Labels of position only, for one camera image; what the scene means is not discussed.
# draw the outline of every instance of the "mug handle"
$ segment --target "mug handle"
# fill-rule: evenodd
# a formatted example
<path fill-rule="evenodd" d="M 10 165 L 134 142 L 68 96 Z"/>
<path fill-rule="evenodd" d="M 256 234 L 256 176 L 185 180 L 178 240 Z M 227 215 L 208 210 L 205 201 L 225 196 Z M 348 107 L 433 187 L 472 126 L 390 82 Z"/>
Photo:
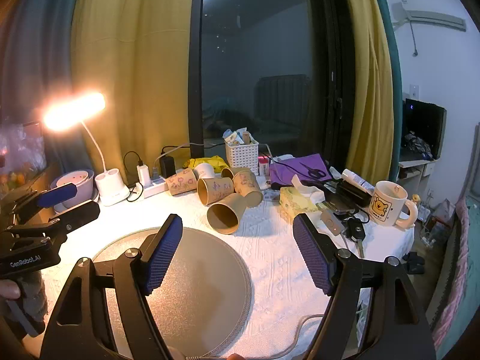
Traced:
<path fill-rule="evenodd" d="M 407 219 L 397 219 L 395 224 L 401 228 L 407 229 L 412 226 L 417 220 L 417 217 L 419 216 L 419 210 L 417 208 L 417 205 L 409 199 L 405 200 L 405 205 L 410 211 L 409 217 Z"/>

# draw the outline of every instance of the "wall socket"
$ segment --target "wall socket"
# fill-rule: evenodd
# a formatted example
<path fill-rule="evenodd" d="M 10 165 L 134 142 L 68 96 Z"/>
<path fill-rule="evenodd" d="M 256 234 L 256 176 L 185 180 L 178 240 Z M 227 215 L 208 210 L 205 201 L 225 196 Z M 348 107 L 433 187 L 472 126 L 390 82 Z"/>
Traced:
<path fill-rule="evenodd" d="M 410 84 L 410 98 L 418 100 L 420 98 L 420 85 Z"/>

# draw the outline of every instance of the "plastic woven basket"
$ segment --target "plastic woven basket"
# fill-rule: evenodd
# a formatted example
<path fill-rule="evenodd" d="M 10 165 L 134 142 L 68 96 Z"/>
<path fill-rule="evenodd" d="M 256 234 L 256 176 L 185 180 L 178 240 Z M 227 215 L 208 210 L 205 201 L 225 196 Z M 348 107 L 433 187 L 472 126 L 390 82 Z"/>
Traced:
<path fill-rule="evenodd" d="M 258 142 L 238 146 L 225 143 L 225 151 L 231 168 L 250 168 L 253 174 L 258 175 Z"/>

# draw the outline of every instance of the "glowing light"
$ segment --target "glowing light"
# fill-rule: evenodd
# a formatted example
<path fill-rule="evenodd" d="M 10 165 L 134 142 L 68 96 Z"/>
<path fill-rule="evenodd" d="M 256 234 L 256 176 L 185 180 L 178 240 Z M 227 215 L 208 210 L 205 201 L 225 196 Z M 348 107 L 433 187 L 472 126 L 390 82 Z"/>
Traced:
<path fill-rule="evenodd" d="M 101 93 L 90 93 L 82 97 L 52 107 L 45 115 L 48 128 L 63 131 L 105 108 L 105 98 Z"/>

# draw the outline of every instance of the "glass pane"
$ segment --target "glass pane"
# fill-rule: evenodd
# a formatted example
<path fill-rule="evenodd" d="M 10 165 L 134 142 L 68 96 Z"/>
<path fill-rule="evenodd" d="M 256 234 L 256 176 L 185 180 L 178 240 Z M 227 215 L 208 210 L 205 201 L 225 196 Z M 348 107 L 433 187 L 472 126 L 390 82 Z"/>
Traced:
<path fill-rule="evenodd" d="M 274 153 L 298 154 L 312 98 L 311 48 L 307 0 L 203 0 L 205 142 L 247 127 Z"/>

